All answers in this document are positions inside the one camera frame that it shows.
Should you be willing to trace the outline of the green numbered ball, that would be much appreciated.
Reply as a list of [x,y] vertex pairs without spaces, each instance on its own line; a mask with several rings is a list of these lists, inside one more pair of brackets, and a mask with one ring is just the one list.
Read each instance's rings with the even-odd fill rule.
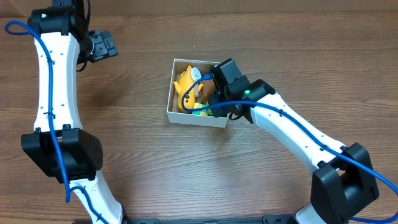
[[208,116],[214,116],[212,109],[207,109],[206,112]]

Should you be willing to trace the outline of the yellow plastic toy figure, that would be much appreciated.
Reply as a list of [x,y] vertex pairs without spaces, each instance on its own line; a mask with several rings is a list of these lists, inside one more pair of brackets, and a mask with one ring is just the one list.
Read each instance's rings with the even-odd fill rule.
[[193,67],[189,65],[179,76],[179,80],[174,82],[175,91],[178,93],[178,110],[181,113],[188,113],[182,107],[182,101],[188,109],[194,109],[195,104],[199,103],[199,97],[195,98],[192,90],[184,96],[188,89],[194,84],[190,71]]

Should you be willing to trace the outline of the brown plush animal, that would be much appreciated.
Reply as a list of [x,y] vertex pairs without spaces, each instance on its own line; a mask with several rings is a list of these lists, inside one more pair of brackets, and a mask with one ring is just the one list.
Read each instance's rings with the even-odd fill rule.
[[201,104],[205,104],[208,102],[209,96],[216,91],[215,83],[213,79],[203,80],[200,82],[202,84],[202,88],[199,92],[199,102]]

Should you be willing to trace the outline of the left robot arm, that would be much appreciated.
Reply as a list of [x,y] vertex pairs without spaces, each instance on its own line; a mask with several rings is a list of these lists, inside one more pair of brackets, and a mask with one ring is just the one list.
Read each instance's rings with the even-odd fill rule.
[[47,176],[76,195],[93,223],[122,223],[123,206],[102,173],[100,140],[83,130],[76,75],[88,62],[117,55],[109,32],[89,30],[88,1],[54,1],[32,11],[27,27],[39,60],[39,105],[34,131],[21,137],[23,151]]

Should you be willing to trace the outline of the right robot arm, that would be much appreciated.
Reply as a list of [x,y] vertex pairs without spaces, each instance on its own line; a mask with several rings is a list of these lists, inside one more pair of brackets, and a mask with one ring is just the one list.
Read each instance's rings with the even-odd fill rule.
[[292,110],[263,80],[215,75],[210,96],[213,114],[244,116],[276,137],[312,176],[310,201],[286,223],[348,223],[379,197],[368,151],[345,146]]

